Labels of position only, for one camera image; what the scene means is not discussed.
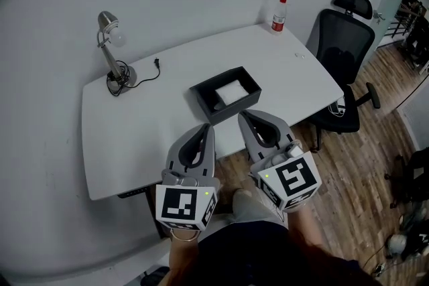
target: office chair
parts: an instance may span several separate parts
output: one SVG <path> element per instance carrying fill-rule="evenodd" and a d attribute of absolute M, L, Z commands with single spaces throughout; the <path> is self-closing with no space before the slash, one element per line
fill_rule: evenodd
<path fill-rule="evenodd" d="M 374 108 L 380 108 L 377 91 L 372 84 L 367 82 L 368 93 L 358 100 L 355 100 L 349 86 L 354 83 L 363 58 L 375 37 L 374 31 L 353 18 L 353 14 L 371 19 L 371 3 L 369 0 L 334 0 L 333 5 L 346 11 L 341 13 L 324 9 L 320 12 L 316 58 L 343 90 L 346 110 L 342 117 L 337 117 L 326 107 L 308 118 L 308 121 L 316 125 L 317 148 L 313 148 L 313 152 L 320 150 L 322 129 L 339 134 L 354 133 L 360 127 L 358 106 L 372 100 Z"/>

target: chair headrest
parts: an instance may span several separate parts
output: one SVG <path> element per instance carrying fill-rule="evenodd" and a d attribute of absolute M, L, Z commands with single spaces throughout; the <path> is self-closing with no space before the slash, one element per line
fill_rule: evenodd
<path fill-rule="evenodd" d="M 365 19 L 371 19 L 373 16 L 373 7 L 369 0 L 334 0 L 333 4 Z"/>

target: bottle label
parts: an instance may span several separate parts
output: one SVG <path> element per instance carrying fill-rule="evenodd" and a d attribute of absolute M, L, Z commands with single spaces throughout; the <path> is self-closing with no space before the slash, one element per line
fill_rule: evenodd
<path fill-rule="evenodd" d="M 271 26 L 271 28 L 274 31 L 281 31 L 281 30 L 283 30 L 284 20 L 285 20 L 285 17 L 277 17 L 276 15 L 274 15 L 274 17 L 273 17 L 273 25 Z"/>

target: wooden floor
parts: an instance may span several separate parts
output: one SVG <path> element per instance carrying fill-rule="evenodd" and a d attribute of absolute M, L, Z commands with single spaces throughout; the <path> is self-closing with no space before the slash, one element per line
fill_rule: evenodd
<path fill-rule="evenodd" d="M 359 72 L 353 91 L 359 98 L 367 92 L 365 83 L 371 82 L 380 97 L 381 109 L 375 110 L 371 102 L 360 106 L 359 132 L 338 135 L 324 131 L 322 150 L 313 155 L 323 181 L 311 204 L 314 215 L 331 253 L 358 260 L 361 266 L 390 234 L 398 232 L 398 218 L 404 207 L 389 208 L 392 197 L 383 176 L 392 171 L 396 155 L 408 161 L 412 144 L 394 109 L 425 77 L 404 62 L 394 46 L 381 48 L 375 55 Z M 304 121 L 292 130 L 305 150 L 314 145 L 316 133 L 311 124 Z M 218 161 L 216 174 L 225 185 L 219 200 L 221 208 L 231 203 L 236 188 L 246 188 L 258 197 L 248 172 L 246 151 Z M 385 262 L 383 250 L 365 270 L 371 272 L 380 262 Z M 416 273 L 426 270 L 426 262 L 419 258 L 393 266 L 379 281 L 383 285 L 415 285 Z"/>

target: black box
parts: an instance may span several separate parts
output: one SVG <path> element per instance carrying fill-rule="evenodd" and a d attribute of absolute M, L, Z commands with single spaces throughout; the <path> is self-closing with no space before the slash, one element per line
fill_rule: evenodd
<path fill-rule="evenodd" d="M 220 110 L 215 110 L 215 105 L 220 101 L 215 91 L 235 80 L 240 82 L 241 86 L 249 93 L 249 95 L 223 107 Z M 213 76 L 190 89 L 195 93 L 196 99 L 211 125 L 216 125 L 225 119 L 236 115 L 241 110 L 247 109 L 248 107 L 256 104 L 262 91 L 244 67 L 227 70 L 226 72 Z"/>

